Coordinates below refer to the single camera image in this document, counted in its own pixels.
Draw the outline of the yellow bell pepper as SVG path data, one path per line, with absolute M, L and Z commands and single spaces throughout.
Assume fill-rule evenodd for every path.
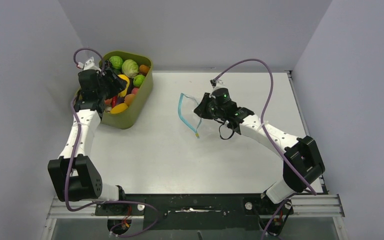
M 123 83 L 123 89 L 119 92 L 118 96 L 120 98 L 124 98 L 128 94 L 129 87 L 131 85 L 131 80 L 124 74 L 119 74 L 118 77 L 122 80 Z

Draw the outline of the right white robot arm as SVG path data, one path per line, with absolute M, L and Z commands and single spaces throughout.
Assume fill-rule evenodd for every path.
M 298 137 L 262 123 L 253 111 L 232 101 L 225 87 L 206 92 L 193 112 L 201 119 L 226 123 L 233 132 L 255 140 L 281 158 L 281 179 L 265 190 L 261 199 L 266 213 L 275 213 L 284 199 L 309 189 L 326 170 L 312 137 Z

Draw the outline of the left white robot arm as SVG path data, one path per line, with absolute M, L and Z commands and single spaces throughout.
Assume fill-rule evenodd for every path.
M 105 101 L 125 90 L 127 82 L 111 70 L 94 69 L 80 71 L 78 80 L 80 88 L 70 103 L 73 121 L 69 137 L 58 158 L 47 165 L 54 190 L 58 199 L 66 203 L 122 200 L 122 187 L 104 183 L 90 153 Z

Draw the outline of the clear zip top bag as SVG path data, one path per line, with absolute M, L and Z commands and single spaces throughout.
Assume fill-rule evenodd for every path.
M 197 97 L 182 92 L 179 96 L 177 113 L 179 119 L 195 138 L 204 139 L 215 136 L 218 133 L 219 124 L 194 113 L 200 102 L 201 100 Z

